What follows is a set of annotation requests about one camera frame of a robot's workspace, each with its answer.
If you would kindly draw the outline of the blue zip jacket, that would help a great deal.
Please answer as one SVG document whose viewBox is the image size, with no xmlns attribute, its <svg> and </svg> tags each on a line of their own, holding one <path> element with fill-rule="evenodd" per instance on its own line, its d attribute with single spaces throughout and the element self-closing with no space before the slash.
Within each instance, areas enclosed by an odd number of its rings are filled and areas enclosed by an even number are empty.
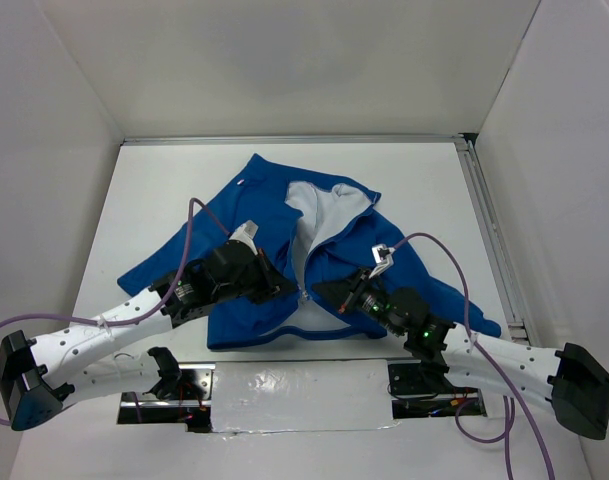
<svg viewBox="0 0 609 480">
<path fill-rule="evenodd" d="M 283 335 L 312 341 L 385 337 L 382 326 L 358 313 L 335 314 L 328 322 L 290 319 L 299 310 L 331 312 L 312 285 L 341 280 L 360 267 L 373 266 L 371 248 L 377 244 L 395 248 L 394 264 L 381 276 L 387 289 L 411 287 L 437 316 L 500 336 L 498 323 L 485 318 L 457 289 L 428 273 L 400 229 L 377 211 L 380 197 L 351 178 L 280 165 L 255 154 L 209 202 L 207 211 L 197 213 L 191 225 L 183 225 L 117 283 L 134 296 L 176 269 L 185 248 L 190 250 L 190 259 L 204 258 L 224 242 L 225 230 L 252 220 L 258 225 L 255 244 L 282 275 L 297 284 L 297 292 L 263 305 L 239 298 L 216 306 L 207 323 L 206 344 L 211 350 L 259 346 Z"/>
</svg>

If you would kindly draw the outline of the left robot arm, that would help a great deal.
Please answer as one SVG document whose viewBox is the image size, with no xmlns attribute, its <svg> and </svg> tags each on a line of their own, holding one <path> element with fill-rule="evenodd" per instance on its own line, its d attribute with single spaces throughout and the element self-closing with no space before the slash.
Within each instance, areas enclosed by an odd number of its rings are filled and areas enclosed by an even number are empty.
<svg viewBox="0 0 609 480">
<path fill-rule="evenodd" d="M 33 338 L 16 330 L 0 343 L 3 422 L 25 431 L 76 403 L 116 392 L 171 398 L 182 372 L 169 349 L 133 356 L 125 347 L 205 317 L 219 304 L 243 298 L 261 305 L 296 290 L 263 250 L 229 240 L 93 319 Z"/>
</svg>

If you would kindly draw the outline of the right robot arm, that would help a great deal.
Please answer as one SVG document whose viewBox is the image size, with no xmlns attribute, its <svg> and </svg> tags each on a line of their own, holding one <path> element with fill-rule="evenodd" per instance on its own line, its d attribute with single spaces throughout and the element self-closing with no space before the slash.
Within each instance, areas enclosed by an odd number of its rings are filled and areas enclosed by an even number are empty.
<svg viewBox="0 0 609 480">
<path fill-rule="evenodd" d="M 396 336 L 422 363 L 420 379 L 432 392 L 450 384 L 487 390 L 551 412 L 567 430 L 603 440 L 609 424 L 609 373 L 584 347 L 518 344 L 435 315 L 411 287 L 387 289 L 359 270 L 320 282 L 314 292 L 338 314 L 358 313 Z"/>
</svg>

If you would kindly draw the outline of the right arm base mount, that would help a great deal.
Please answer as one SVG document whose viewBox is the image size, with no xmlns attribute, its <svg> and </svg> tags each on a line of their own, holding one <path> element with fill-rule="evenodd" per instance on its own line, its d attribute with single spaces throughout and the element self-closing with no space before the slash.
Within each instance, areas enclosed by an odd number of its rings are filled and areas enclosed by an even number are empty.
<svg viewBox="0 0 609 480">
<path fill-rule="evenodd" d="M 484 416 L 485 407 L 477 389 L 456 387 L 437 373 L 429 372 L 419 361 L 392 361 L 387 364 L 395 420 Z"/>
</svg>

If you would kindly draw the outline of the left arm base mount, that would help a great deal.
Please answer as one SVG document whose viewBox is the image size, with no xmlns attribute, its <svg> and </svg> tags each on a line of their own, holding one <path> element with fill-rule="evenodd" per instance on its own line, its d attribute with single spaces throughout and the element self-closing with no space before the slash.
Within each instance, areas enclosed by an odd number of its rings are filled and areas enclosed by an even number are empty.
<svg viewBox="0 0 609 480">
<path fill-rule="evenodd" d="M 180 362 L 181 376 L 169 393 L 123 393 L 118 425 L 182 425 L 188 432 L 211 433 L 214 363 Z"/>
</svg>

